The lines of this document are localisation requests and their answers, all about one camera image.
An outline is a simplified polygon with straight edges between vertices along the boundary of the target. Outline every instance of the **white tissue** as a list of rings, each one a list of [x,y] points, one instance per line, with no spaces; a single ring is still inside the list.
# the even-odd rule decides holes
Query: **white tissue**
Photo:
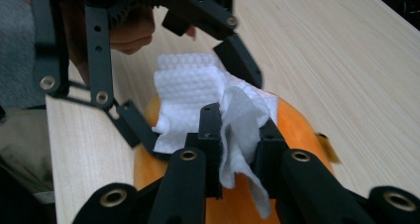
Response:
[[[250,189],[261,217],[270,212],[268,194],[251,171],[259,127],[276,122],[277,97],[259,90],[223,69],[210,54],[161,55],[155,84],[160,98],[157,125],[158,153],[172,154],[184,147],[186,134],[198,132],[200,109],[218,102],[222,113],[223,155],[220,181],[235,186],[235,173],[250,180]]]

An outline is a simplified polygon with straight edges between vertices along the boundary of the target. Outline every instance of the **gray clothing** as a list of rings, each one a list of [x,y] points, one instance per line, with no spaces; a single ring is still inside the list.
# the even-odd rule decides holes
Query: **gray clothing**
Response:
[[[5,109],[45,104],[32,80],[35,28],[31,6],[0,0],[0,105]]]

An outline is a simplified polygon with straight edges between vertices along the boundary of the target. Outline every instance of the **wood grain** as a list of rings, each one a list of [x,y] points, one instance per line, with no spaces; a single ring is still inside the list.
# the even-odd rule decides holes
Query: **wood grain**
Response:
[[[236,10],[264,89],[329,136],[338,180],[363,196],[389,184],[420,196],[420,33],[379,0],[237,0]],[[112,53],[117,98],[143,108],[159,54],[217,44],[157,27],[135,55]],[[132,182],[133,152],[100,111],[50,98],[48,111],[58,222],[69,223],[98,187]]]

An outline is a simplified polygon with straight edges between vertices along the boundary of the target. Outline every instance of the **pumpkin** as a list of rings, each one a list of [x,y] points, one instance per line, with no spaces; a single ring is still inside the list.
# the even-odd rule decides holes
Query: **pumpkin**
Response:
[[[151,126],[158,122],[160,100],[154,96],[145,109],[145,117]],[[287,145],[292,149],[311,152],[333,172],[328,157],[313,128],[303,115],[283,99],[278,99],[277,127]],[[137,189],[142,189],[164,175],[167,162],[151,156],[143,146],[138,146],[135,154],[134,181]],[[236,187],[223,190],[223,199],[207,198],[206,223],[279,223],[271,201],[271,215],[262,220],[255,208],[249,192],[248,180],[242,174],[236,176]]]

